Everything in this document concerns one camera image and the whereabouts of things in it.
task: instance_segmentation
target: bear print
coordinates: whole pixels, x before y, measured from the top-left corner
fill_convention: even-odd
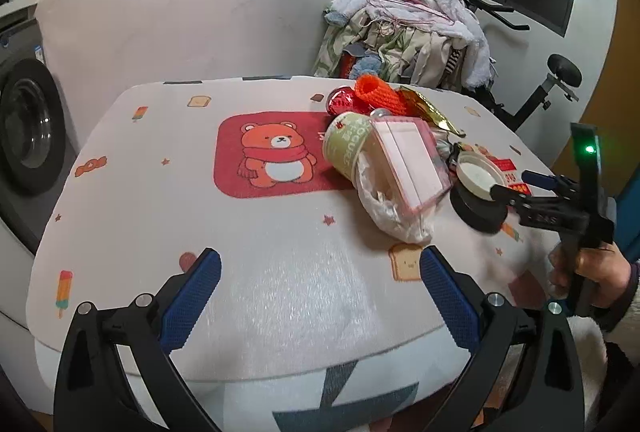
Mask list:
[[[306,183],[313,179],[318,161],[306,150],[295,123],[246,123],[241,141],[244,158],[238,175],[253,186],[268,188],[277,183]]]

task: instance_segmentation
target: washing machine door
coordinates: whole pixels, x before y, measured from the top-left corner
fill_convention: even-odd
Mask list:
[[[0,163],[26,194],[55,183],[65,158],[65,119],[56,83],[43,63],[27,58],[8,73],[0,92]]]

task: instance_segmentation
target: bike seat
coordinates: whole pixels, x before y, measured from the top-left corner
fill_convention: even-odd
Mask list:
[[[582,73],[580,73],[577,66],[558,53],[550,55],[546,65],[551,73],[568,86],[578,87],[582,82]]]

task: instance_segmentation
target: paper cup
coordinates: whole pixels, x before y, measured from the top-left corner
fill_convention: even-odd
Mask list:
[[[351,183],[358,154],[370,132],[369,117],[346,112],[335,117],[324,133],[322,155]]]

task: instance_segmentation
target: human hand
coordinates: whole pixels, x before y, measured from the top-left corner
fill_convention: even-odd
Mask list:
[[[556,286],[557,295],[565,295],[570,282],[570,262],[558,244],[549,254],[554,266],[549,281]],[[591,303],[600,308],[610,307],[626,290],[631,277],[631,265],[614,243],[601,244],[601,249],[581,249],[575,259],[575,272],[598,283]]]

